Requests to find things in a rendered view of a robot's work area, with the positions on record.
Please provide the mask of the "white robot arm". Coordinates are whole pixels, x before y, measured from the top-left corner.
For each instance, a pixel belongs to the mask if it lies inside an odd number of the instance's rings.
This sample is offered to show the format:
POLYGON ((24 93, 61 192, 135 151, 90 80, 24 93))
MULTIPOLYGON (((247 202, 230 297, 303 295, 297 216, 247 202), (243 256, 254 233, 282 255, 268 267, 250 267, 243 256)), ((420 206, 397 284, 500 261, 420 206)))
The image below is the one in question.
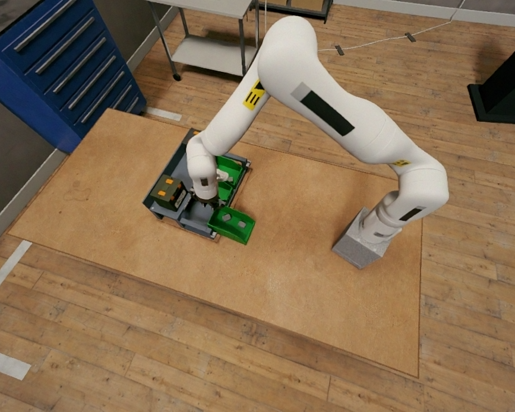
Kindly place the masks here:
POLYGON ((225 155, 244 136, 271 96, 354 158, 387 164, 396 172, 399 190, 386 194, 359 223, 366 241, 389 240, 448 201, 443 165, 415 145, 376 104, 335 82, 318 59, 314 29, 297 16, 272 25, 238 88, 208 127, 189 140, 188 173, 199 198, 215 197, 218 182, 228 180, 228 173, 217 169, 215 156, 225 155))

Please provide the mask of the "grey shelf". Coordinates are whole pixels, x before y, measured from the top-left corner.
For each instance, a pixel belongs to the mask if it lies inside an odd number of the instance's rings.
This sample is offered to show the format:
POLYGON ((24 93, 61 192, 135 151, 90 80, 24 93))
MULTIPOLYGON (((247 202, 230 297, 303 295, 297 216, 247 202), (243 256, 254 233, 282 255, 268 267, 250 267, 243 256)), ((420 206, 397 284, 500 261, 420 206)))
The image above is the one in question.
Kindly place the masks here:
MULTIPOLYGON (((235 189, 232 191, 232 196, 227 204, 228 207, 230 207, 236 192, 248 170, 248 167, 251 165, 251 161, 247 160, 246 158, 226 153, 222 157, 226 157, 238 162, 241 162, 242 165, 240 165, 243 168, 242 176, 236 186, 235 189)), ((200 234, 202 236, 205 236, 210 239, 215 239, 217 236, 217 232, 214 232, 211 228, 208 228, 207 223, 213 213, 211 206, 209 204, 206 205, 204 208, 200 201, 196 201, 195 199, 192 199, 189 191, 193 186, 193 181, 189 176, 188 173, 188 165, 187 165, 187 154, 180 143, 176 151, 174 152, 173 156, 168 161, 165 168, 162 170, 161 174, 143 199, 142 203, 160 220, 162 218, 168 217, 173 220, 175 220, 181 228, 189 230, 191 232, 200 234), (188 193, 183 200, 181 206, 179 207, 177 212, 174 212, 172 210, 168 210, 164 207, 159 206, 156 201, 150 196, 152 190, 157 185, 158 181, 162 177, 162 175, 168 175, 173 178, 179 179, 183 181, 188 193)))

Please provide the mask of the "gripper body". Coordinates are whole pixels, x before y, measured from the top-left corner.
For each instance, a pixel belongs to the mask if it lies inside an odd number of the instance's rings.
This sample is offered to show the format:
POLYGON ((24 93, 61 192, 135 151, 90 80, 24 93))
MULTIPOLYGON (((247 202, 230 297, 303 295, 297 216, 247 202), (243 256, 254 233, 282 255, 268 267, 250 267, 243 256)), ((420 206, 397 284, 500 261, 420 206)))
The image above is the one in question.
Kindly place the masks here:
MULTIPOLYGON (((196 195, 196 194, 195 194, 195 195, 196 195)), ((197 197, 197 198, 198 198, 198 200, 200 200, 201 202, 205 202, 205 203, 212 202, 213 204, 214 204, 214 203, 219 202, 219 201, 217 200, 218 198, 220 199, 220 197, 219 197, 219 191, 218 191, 218 193, 216 194, 216 196, 215 196, 215 197, 213 197, 213 198, 211 198, 211 199, 202 199, 202 198, 199 198, 197 195, 196 195, 196 197, 197 197)))

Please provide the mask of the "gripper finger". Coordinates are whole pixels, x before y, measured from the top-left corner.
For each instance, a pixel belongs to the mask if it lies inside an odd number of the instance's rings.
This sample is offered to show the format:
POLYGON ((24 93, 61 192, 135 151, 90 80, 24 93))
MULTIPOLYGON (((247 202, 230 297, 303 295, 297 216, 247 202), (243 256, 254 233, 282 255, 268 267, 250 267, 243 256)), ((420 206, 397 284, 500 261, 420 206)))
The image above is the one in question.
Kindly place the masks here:
POLYGON ((221 200, 218 198, 217 200, 219 201, 218 203, 213 204, 212 202, 209 202, 209 205, 211 206, 212 211, 216 211, 216 209, 220 210, 220 209, 224 208, 227 203, 227 201, 225 199, 221 200))
MULTIPOLYGON (((193 186, 192 186, 192 188, 190 189, 189 193, 190 193, 190 195, 191 195, 191 196, 192 196, 196 201, 199 201, 199 200, 198 200, 198 198, 197 198, 197 197, 196 197, 196 195, 195 195, 195 191, 194 191, 194 187, 193 187, 193 186)), ((207 205, 207 203, 205 203, 205 202, 201 202, 201 201, 200 201, 200 203, 202 204, 202 206, 203 206, 204 208, 205 208, 205 207, 206 207, 206 205, 207 205)))

